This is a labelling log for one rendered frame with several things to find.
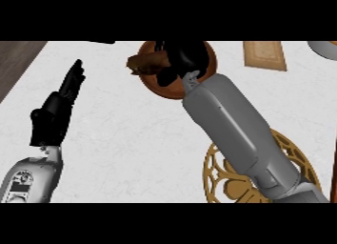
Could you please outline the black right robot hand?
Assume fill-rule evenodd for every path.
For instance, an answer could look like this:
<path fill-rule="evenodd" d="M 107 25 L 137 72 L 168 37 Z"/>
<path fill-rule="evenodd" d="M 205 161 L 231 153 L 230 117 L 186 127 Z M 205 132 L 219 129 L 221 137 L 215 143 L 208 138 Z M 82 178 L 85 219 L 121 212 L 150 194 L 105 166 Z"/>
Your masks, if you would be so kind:
<path fill-rule="evenodd" d="M 169 66 L 156 75 L 161 87 L 166 87 L 189 72 L 199 71 L 199 78 L 205 76 L 209 66 L 209 55 L 202 41 L 158 41 L 155 51 L 168 53 L 169 62 Z"/>

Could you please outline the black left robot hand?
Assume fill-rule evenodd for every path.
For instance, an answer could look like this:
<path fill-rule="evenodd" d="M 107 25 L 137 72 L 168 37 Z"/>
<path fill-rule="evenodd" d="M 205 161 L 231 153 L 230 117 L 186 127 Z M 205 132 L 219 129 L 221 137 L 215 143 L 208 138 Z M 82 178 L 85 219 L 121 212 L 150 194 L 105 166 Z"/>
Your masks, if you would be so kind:
<path fill-rule="evenodd" d="M 63 142 L 80 87 L 85 79 L 81 65 L 82 61 L 78 59 L 66 73 L 59 91 L 49 95 L 43 106 L 31 112 L 29 145 L 34 147 L 59 146 Z"/>

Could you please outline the brown sweet potato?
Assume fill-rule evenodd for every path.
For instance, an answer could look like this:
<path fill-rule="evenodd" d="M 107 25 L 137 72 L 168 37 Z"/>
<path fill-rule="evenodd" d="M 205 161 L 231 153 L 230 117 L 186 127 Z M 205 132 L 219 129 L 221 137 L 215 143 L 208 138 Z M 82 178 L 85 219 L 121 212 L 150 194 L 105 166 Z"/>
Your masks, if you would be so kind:
<path fill-rule="evenodd" d="M 163 68 L 169 67 L 169 57 L 165 51 L 155 51 L 146 54 L 137 54 L 128 58 L 127 67 L 133 75 L 158 74 Z"/>

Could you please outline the brown wooden bowl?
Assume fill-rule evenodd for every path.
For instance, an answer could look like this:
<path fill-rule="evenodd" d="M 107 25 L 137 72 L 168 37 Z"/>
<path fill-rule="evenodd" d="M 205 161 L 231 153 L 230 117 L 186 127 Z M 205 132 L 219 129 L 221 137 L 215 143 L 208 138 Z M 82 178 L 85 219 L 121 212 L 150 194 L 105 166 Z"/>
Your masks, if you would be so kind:
<path fill-rule="evenodd" d="M 206 46 L 206 51 L 209 55 L 209 66 L 206 68 L 205 76 L 199 79 L 202 83 L 203 80 L 212 76 L 217 72 L 218 68 L 218 61 L 217 61 L 217 54 L 208 42 L 203 42 Z M 147 54 L 155 51 L 155 42 L 146 41 L 138 49 L 138 54 Z M 183 99 L 186 92 L 183 87 L 183 80 L 177 78 L 175 81 L 166 86 L 161 87 L 158 84 L 158 77 L 155 75 L 141 75 L 140 81 L 144 84 L 146 88 L 152 90 L 159 96 L 168 99 Z"/>

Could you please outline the grey round bowl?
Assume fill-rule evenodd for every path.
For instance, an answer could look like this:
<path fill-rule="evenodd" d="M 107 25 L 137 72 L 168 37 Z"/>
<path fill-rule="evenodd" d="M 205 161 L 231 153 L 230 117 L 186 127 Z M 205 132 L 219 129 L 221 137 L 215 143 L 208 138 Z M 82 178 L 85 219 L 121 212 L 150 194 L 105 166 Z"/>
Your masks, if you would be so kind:
<path fill-rule="evenodd" d="M 309 41 L 308 45 L 321 57 L 337 61 L 337 45 L 330 41 Z"/>

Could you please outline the gold round lattice placemat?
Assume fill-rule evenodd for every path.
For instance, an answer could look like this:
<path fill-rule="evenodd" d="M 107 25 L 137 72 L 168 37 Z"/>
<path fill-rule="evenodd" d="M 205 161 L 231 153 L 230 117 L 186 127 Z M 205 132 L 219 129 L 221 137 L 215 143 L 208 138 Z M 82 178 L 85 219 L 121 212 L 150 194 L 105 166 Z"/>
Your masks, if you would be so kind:
<path fill-rule="evenodd" d="M 309 182 L 323 189 L 318 176 L 314 170 L 314 166 L 302 152 L 296 147 L 290 139 L 275 130 L 271 131 L 275 144 L 286 154 L 290 162 L 298 167 L 300 175 L 309 180 Z M 211 144 L 202 169 L 202 182 L 205 197 L 209 203 L 222 203 L 218 198 L 217 192 L 219 189 L 219 183 L 224 183 L 221 187 L 222 193 L 234 203 L 271 203 L 271 200 L 261 194 L 250 178 L 246 175 L 240 175 L 233 169 L 227 159 L 219 160 L 217 158 L 219 149 L 215 144 Z"/>

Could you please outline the tan rectangular board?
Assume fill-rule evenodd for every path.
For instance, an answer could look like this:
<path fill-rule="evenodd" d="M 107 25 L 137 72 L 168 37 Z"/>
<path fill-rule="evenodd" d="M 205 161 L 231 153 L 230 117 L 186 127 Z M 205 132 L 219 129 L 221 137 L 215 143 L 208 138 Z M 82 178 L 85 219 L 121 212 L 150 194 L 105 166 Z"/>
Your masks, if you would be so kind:
<path fill-rule="evenodd" d="M 245 41 L 245 66 L 286 71 L 287 63 L 280 41 Z"/>

